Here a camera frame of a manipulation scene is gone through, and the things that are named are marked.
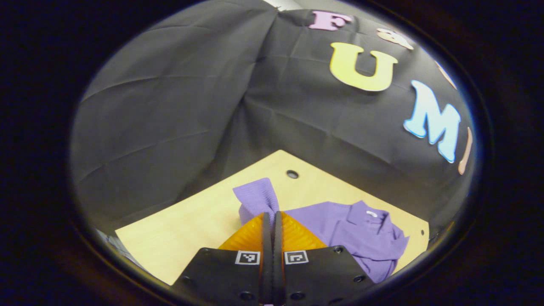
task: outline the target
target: black fabric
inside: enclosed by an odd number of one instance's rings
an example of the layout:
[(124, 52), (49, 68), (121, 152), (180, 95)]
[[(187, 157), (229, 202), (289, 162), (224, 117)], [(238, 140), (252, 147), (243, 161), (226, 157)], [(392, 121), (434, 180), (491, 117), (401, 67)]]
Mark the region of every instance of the black fabric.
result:
[[(390, 28), (358, 16), (332, 32), (308, 28), (313, 20), (260, 0), (207, 1), (123, 47), (89, 85), (73, 130), (73, 179), (97, 228), (112, 234), (280, 149), (429, 221), (431, 235), (445, 227), (475, 173), (477, 146), (457, 170), (467, 126), (477, 131), (467, 103), (415, 42), (410, 51), (376, 35)], [(337, 80), (332, 42), (361, 46), (365, 75), (370, 51), (397, 58), (392, 85), (370, 93)], [(403, 128), (413, 79), (461, 115), (454, 164)]]

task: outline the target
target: purple shirt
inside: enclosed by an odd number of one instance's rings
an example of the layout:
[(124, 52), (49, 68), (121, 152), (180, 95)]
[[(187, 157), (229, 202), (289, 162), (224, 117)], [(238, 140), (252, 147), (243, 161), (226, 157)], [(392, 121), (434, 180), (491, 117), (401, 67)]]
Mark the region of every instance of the purple shirt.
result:
[[(268, 178), (233, 190), (242, 203), (239, 210), (242, 224), (263, 212), (274, 216), (279, 210)], [(326, 245), (345, 246), (375, 283), (393, 273), (408, 244), (409, 237), (404, 237), (403, 231), (391, 222), (387, 211), (369, 207), (363, 201), (353, 205), (324, 202), (285, 213)]]

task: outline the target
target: wrinkled cloth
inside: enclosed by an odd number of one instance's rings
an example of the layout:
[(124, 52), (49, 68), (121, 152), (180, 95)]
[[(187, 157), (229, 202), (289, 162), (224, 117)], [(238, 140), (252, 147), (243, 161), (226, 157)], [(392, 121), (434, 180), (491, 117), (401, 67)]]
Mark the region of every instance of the wrinkled cloth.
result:
[[(241, 202), (243, 224), (252, 217), (279, 211), (277, 197), (269, 179), (234, 188)], [(327, 246), (343, 245), (375, 283), (393, 273), (404, 253), (409, 237), (391, 222), (385, 210), (374, 209), (363, 201), (353, 205), (324, 202), (285, 211)]]

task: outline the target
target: purple cloth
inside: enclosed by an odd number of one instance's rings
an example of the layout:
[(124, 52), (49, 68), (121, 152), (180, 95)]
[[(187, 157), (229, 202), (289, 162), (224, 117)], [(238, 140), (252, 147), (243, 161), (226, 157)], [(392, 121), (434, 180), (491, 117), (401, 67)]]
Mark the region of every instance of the purple cloth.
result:
[[(273, 216), (279, 210), (269, 179), (234, 188), (234, 193), (242, 203), (239, 213), (243, 224), (262, 212)], [(326, 245), (345, 246), (375, 283), (393, 273), (409, 240), (391, 222), (387, 211), (369, 207), (363, 201), (353, 205), (324, 202), (285, 213)]]
[(234, 194), (242, 203), (238, 213), (242, 225), (254, 217), (267, 212), (270, 217), (270, 228), (274, 225), (276, 212), (280, 210), (276, 193), (269, 178), (260, 179), (233, 189)]

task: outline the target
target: screw hole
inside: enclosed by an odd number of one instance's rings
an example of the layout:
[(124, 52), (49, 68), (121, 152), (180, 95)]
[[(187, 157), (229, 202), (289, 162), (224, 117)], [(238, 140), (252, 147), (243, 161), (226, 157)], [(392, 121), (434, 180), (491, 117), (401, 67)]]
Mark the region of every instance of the screw hole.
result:
[(250, 301), (250, 300), (254, 299), (255, 297), (253, 296), (253, 294), (251, 292), (244, 291), (244, 292), (240, 293), (240, 298), (243, 299), (244, 301)]
[(300, 300), (300, 299), (303, 299), (306, 295), (303, 293), (303, 292), (295, 292), (293, 294), (291, 294), (291, 299), (294, 299), (294, 300)]
[(334, 247), (334, 249), (332, 249), (336, 254), (340, 254), (341, 252), (344, 251), (344, 248), (343, 247)]
[(344, 299), (341, 298), (341, 297), (335, 298), (335, 299), (333, 299), (333, 300), (331, 300), (331, 301), (329, 302), (329, 305), (336, 304), (336, 303), (341, 302), (341, 301), (343, 301), (343, 300), (344, 300)]
[(366, 276), (364, 275), (359, 275), (359, 276), (356, 276), (353, 281), (356, 282), (356, 283), (360, 283), (362, 282), (364, 279), (366, 278)]
[(292, 179), (298, 179), (299, 174), (293, 170), (287, 170), (287, 176), (289, 176)]

